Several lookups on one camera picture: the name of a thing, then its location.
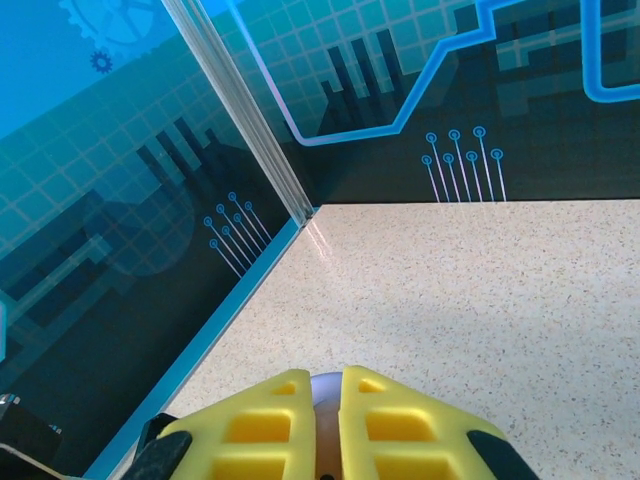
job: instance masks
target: gear graphic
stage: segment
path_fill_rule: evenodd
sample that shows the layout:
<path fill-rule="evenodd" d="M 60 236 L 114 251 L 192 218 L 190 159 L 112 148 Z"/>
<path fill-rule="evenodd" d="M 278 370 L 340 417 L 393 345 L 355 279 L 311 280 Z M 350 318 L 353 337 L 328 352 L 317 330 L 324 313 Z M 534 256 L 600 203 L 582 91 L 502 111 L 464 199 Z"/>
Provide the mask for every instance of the gear graphic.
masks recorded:
<path fill-rule="evenodd" d="M 104 52 L 94 52 L 90 61 L 93 68 L 99 73 L 109 73 L 113 68 L 111 57 Z"/>
<path fill-rule="evenodd" d="M 111 57 L 137 58 L 166 39 L 158 38 L 168 18 L 160 0 L 61 0 L 58 5 L 83 38 Z"/>

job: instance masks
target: grid pattern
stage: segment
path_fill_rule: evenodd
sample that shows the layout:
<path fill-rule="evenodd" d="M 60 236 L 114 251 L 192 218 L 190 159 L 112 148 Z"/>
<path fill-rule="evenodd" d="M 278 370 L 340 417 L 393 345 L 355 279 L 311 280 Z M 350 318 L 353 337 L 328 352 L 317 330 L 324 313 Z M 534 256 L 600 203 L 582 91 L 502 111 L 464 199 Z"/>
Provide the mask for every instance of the grid pattern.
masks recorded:
<path fill-rule="evenodd" d="M 103 295 L 111 289 L 125 292 L 133 281 L 114 275 L 101 263 L 110 247 L 97 236 L 87 239 L 82 214 L 74 207 L 2 260 L 6 295 L 0 294 L 12 317 L 19 319 L 9 328 L 14 351 L 2 364 L 5 388 Z M 25 273 L 21 267 L 29 270 Z M 67 374 L 60 372 L 58 378 Z"/>
<path fill-rule="evenodd" d="M 88 208 L 95 214 L 86 219 L 85 229 L 110 246 L 109 264 L 126 275 L 166 270 L 182 257 L 193 233 L 193 208 L 185 189 L 165 188 L 140 204 L 105 205 L 96 199 Z"/>
<path fill-rule="evenodd" d="M 533 51 L 543 48 L 549 48 L 554 45 L 562 45 L 569 42 L 580 40 L 580 6 L 575 0 L 548 2 L 526 2 L 524 6 L 529 5 L 529 11 L 526 12 L 532 17 L 525 20 L 522 19 L 522 12 L 519 9 L 509 9 L 512 22 L 519 25 L 522 29 L 523 25 L 530 25 L 536 28 L 536 31 L 544 30 L 537 35 L 526 36 L 522 39 L 514 39 L 499 44 L 496 47 L 498 52 L 498 62 L 500 70 L 507 71 L 529 65 L 529 54 Z M 566 27 L 552 29 L 549 23 L 549 11 L 559 11 L 564 18 L 560 21 L 571 22 Z M 501 15 L 502 21 L 508 21 Z M 622 12 L 608 15 L 602 19 L 602 33 L 614 32 L 620 29 L 633 28 L 640 25 L 640 7 L 624 10 Z"/>
<path fill-rule="evenodd" d="M 143 143 L 181 183 L 154 138 L 165 130 L 196 168 L 197 158 L 173 125 L 178 117 L 202 144 L 208 143 L 206 128 L 241 143 L 180 37 L 0 140 L 0 259 L 90 190 L 107 201 L 144 202 L 159 183 L 136 154 Z"/>
<path fill-rule="evenodd" d="M 245 0 L 239 10 L 304 135 L 315 135 L 327 107 L 320 83 L 340 90 L 327 50 L 338 46 L 359 97 L 367 87 L 350 42 L 364 38 L 383 92 L 391 79 L 376 32 L 389 29 L 404 74 L 420 71 L 437 42 L 458 31 L 454 12 L 473 0 Z M 252 92 L 269 97 L 257 65 L 231 15 L 213 19 Z M 277 136 L 288 138 L 275 102 L 262 103 Z"/>

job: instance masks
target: white speckled surface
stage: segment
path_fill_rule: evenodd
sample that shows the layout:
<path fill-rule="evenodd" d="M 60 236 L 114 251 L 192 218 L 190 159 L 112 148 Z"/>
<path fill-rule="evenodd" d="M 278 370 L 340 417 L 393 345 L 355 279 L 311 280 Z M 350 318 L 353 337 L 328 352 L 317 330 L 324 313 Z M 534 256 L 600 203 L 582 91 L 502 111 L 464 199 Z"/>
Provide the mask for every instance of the white speckled surface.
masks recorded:
<path fill-rule="evenodd" d="M 640 478 L 640 202 L 326 206 L 170 405 L 362 364 L 542 478 Z"/>

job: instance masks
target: blue glowing line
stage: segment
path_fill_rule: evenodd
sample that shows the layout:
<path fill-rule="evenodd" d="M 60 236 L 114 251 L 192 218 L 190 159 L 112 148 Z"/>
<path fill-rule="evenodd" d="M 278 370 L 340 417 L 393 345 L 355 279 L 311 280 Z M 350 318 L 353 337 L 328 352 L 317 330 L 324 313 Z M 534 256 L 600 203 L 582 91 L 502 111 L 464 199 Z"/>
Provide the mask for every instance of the blue glowing line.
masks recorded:
<path fill-rule="evenodd" d="M 216 345 L 238 312 L 246 305 L 262 280 L 273 269 L 287 248 L 297 238 L 301 229 L 289 219 L 273 241 L 260 255 L 251 269 L 242 276 L 215 312 L 195 334 L 180 356 L 166 370 L 162 378 L 124 422 L 122 427 L 100 453 L 83 478 L 111 478 L 114 467 L 138 441 L 145 422 L 167 408 L 180 387 L 191 376 L 205 356 Z"/>
<path fill-rule="evenodd" d="M 218 237 L 218 239 L 222 242 L 222 244 L 226 247 L 226 249 L 229 251 L 229 253 L 233 256 L 233 258 L 236 259 L 236 262 L 238 262 L 238 264 L 240 265 L 240 267 L 242 267 L 243 271 L 247 271 L 247 269 L 245 268 L 244 264 L 240 261 L 240 259 L 238 258 L 238 256 L 234 253 L 234 251 L 231 249 L 231 247 L 229 246 L 229 244 L 227 242 L 225 242 L 224 238 L 222 238 L 222 235 L 220 235 L 218 233 L 218 230 L 216 230 L 216 227 L 213 226 L 213 219 L 211 217 L 204 217 L 204 226 L 205 227 L 209 227 L 211 229 L 211 231 L 213 233 L 216 234 L 216 237 Z"/>
<path fill-rule="evenodd" d="M 0 362 L 2 362 L 7 355 L 7 308 L 4 303 L 0 302 Z"/>
<path fill-rule="evenodd" d="M 453 173 L 453 162 L 455 161 L 453 155 L 451 153 L 445 153 L 442 156 L 444 163 L 449 165 L 449 172 L 451 172 L 451 180 L 453 181 L 453 188 L 456 191 L 456 198 L 458 199 L 458 203 L 460 203 L 460 192 L 458 192 L 458 182 L 456 181 L 456 176 Z"/>
<path fill-rule="evenodd" d="M 231 240 L 233 242 L 233 244 L 236 246 L 236 248 L 238 249 L 240 254 L 242 254 L 242 256 L 245 258 L 245 260 L 247 261 L 249 266 L 251 266 L 251 260 L 249 260 L 249 257 L 247 257 L 247 254 L 244 253 L 244 250 L 242 250 L 240 245 L 238 245 L 238 242 L 236 242 L 236 239 L 233 238 L 233 233 L 231 233 L 231 229 L 229 227 L 227 227 L 227 226 L 222 227 L 222 234 L 226 235 L 227 237 L 229 237 L 229 240 Z"/>
<path fill-rule="evenodd" d="M 249 50 L 257 62 L 258 68 L 267 82 L 267 85 L 271 90 L 271 93 L 273 94 L 294 138 L 301 145 L 314 147 L 318 145 L 330 145 L 399 134 L 409 121 L 409 117 L 416 109 L 418 102 L 431 84 L 431 81 L 444 62 L 446 56 L 457 50 L 495 40 L 496 28 L 495 20 L 493 18 L 494 11 L 516 5 L 525 0 L 477 0 L 476 13 L 478 18 L 478 29 L 442 39 L 437 43 L 433 52 L 429 56 L 429 59 L 425 63 L 422 72 L 420 72 L 420 75 L 413 85 L 413 88 L 409 92 L 409 95 L 407 95 L 404 104 L 391 124 L 314 137 L 304 137 L 300 133 L 284 98 L 280 94 L 273 77 L 269 73 L 266 63 L 258 51 L 256 43 L 251 37 L 251 34 L 238 11 L 238 8 L 233 0 L 225 1 L 227 2 L 231 16 L 235 20 L 242 36 L 247 42 Z M 600 3 L 601 0 L 581 0 L 580 2 L 582 9 L 582 64 L 585 93 L 589 98 L 591 98 L 591 100 L 601 103 L 614 103 L 639 99 L 640 85 L 629 85 L 616 88 L 607 88 L 602 85 Z"/>
<path fill-rule="evenodd" d="M 507 201 L 507 194 L 504 189 L 504 179 L 502 178 L 502 158 L 504 157 L 504 152 L 499 148 L 494 148 L 491 150 L 491 158 L 493 158 L 498 164 L 498 175 L 500 175 L 500 187 L 502 188 L 502 200 L 504 202 Z"/>
<path fill-rule="evenodd" d="M 258 225 L 260 225 L 260 228 L 262 228 L 262 231 L 264 232 L 264 234 L 269 238 L 269 241 L 271 241 L 272 240 L 271 235 L 269 234 L 267 229 L 264 228 L 264 225 L 262 224 L 262 222 L 258 218 L 258 215 L 256 215 L 256 212 L 253 211 L 253 207 L 247 208 L 247 210 L 249 212 L 251 212 L 251 215 L 253 215 L 253 218 L 255 218 L 256 222 L 258 222 Z"/>
<path fill-rule="evenodd" d="M 478 169 L 476 168 L 476 161 L 478 160 L 478 154 L 476 152 L 467 152 L 466 154 L 467 160 L 471 162 L 471 166 L 473 167 L 473 176 L 476 179 L 476 187 L 478 188 L 478 198 L 480 199 L 480 203 L 483 203 L 482 200 L 482 190 L 480 189 L 480 180 L 478 179 Z"/>
<path fill-rule="evenodd" d="M 240 275 L 240 272 L 238 272 L 236 270 L 236 267 L 233 266 L 233 264 L 231 263 L 231 260 L 229 260 L 226 255 L 224 253 L 222 253 L 222 250 L 220 250 L 220 247 L 218 246 L 218 241 L 213 239 L 209 241 L 209 248 L 212 248 L 214 250 L 217 250 L 218 253 L 220 254 L 220 256 L 222 258 L 224 258 L 224 261 L 227 262 L 227 265 L 229 265 L 231 267 L 231 270 L 233 270 L 235 272 L 236 275 L 238 275 L 238 278 L 242 278 L 242 275 Z"/>
<path fill-rule="evenodd" d="M 436 194 L 436 200 L 440 203 L 440 195 L 438 195 L 438 188 L 436 187 L 436 181 L 433 178 L 433 172 L 431 171 L 431 164 L 433 163 L 433 159 L 429 155 L 424 155 L 422 157 L 422 164 L 427 167 L 429 171 L 429 178 L 431 179 L 431 186 L 433 187 L 433 193 Z"/>
<path fill-rule="evenodd" d="M 237 224 L 239 224 L 242 227 L 244 232 L 247 234 L 247 237 L 249 237 L 251 239 L 253 244 L 258 249 L 258 253 L 262 253 L 262 248 L 260 248 L 260 245 L 258 245 L 258 242 L 256 242 L 255 238 L 253 238 L 253 235 L 251 235 L 251 232 L 249 230 L 247 230 L 247 227 L 245 227 L 244 223 L 242 223 L 242 215 L 240 215 L 239 213 L 234 213 L 233 214 L 233 221 L 236 222 Z"/>
<path fill-rule="evenodd" d="M 594 102 L 617 103 L 640 98 L 640 84 L 605 87 L 602 84 L 602 0 L 580 0 L 582 22 L 582 78 L 584 92 Z"/>
<path fill-rule="evenodd" d="M 431 167 L 427 166 L 427 169 L 429 170 L 429 178 L 431 179 L 431 186 L 433 187 L 433 193 L 436 194 L 436 200 L 438 201 L 438 203 L 440 203 L 440 195 L 438 195 L 438 189 L 436 188 L 436 182 L 433 179 L 433 172 L 431 171 Z"/>
<path fill-rule="evenodd" d="M 467 190 L 467 198 L 471 201 L 471 192 L 469 191 L 469 183 L 467 183 L 467 174 L 464 171 L 464 165 L 462 163 L 462 154 L 460 153 L 460 144 L 458 140 L 454 140 L 456 144 L 456 152 L 458 152 L 458 160 L 460 161 L 460 170 L 462 170 L 462 179 L 464 180 L 464 188 Z"/>
<path fill-rule="evenodd" d="M 264 246 L 266 247 L 267 246 L 267 242 L 265 241 L 264 238 L 262 238 L 262 235 L 260 235 L 260 232 L 258 231 L 256 226 L 253 224 L 253 222 L 251 221 L 249 216 L 245 213 L 244 209 L 240 206 L 240 204 L 238 203 L 237 200 L 233 200 L 233 203 L 236 204 L 236 207 L 238 207 L 238 210 L 240 210 L 240 213 L 242 213 L 242 216 L 247 219 L 247 222 L 249 222 L 249 225 L 251 225 L 251 228 L 253 228 L 253 231 L 256 232 L 256 235 L 258 235 L 258 237 L 260 237 L 260 241 L 262 243 L 264 243 Z"/>
<path fill-rule="evenodd" d="M 449 189 L 447 188 L 447 184 L 444 181 L 444 174 L 442 173 L 442 167 L 440 166 L 440 157 L 438 156 L 438 150 L 436 149 L 435 142 L 432 143 L 431 146 L 433 147 L 433 154 L 436 157 L 436 165 L 438 166 L 438 172 L 440 172 L 440 180 L 442 180 L 442 186 L 444 187 L 444 194 L 447 197 L 447 202 L 450 202 L 451 199 L 449 198 Z"/>
<path fill-rule="evenodd" d="M 496 199 L 493 196 L 493 186 L 491 185 L 491 175 L 489 174 L 489 164 L 487 163 L 487 152 L 484 150 L 484 141 L 482 137 L 478 138 L 480 140 L 480 149 L 482 150 L 482 159 L 484 160 L 484 171 L 487 172 L 487 183 L 489 184 L 489 193 L 491 193 L 491 201 L 495 202 Z"/>
<path fill-rule="evenodd" d="M 236 232 L 238 234 L 238 237 L 240 237 L 240 240 L 242 240 L 242 243 L 245 244 L 245 246 L 249 249 L 249 251 L 251 252 L 251 255 L 253 255 L 253 258 L 258 258 L 258 256 L 256 255 L 256 252 L 253 251 L 253 249 L 249 246 L 249 244 L 247 243 L 247 241 L 244 239 L 244 237 L 242 236 L 242 234 L 240 233 L 240 231 L 236 228 L 236 226 L 233 224 L 233 222 L 231 221 L 231 219 L 227 216 L 226 213 L 222 213 L 222 215 L 224 216 L 224 218 L 227 220 L 227 223 L 229 223 L 229 226 L 231 228 L 233 228 L 233 231 Z"/>

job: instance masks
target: glass wall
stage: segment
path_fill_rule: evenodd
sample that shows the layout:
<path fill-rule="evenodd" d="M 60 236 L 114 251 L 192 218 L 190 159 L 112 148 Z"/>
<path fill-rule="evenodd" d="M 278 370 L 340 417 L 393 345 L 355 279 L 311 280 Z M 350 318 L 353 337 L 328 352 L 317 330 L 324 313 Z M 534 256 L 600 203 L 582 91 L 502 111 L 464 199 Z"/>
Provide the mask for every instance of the glass wall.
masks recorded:
<path fill-rule="evenodd" d="M 104 478 L 297 226 L 159 0 L 0 17 L 0 392 Z"/>
<path fill-rule="evenodd" d="M 319 203 L 640 196 L 636 0 L 203 3 Z"/>

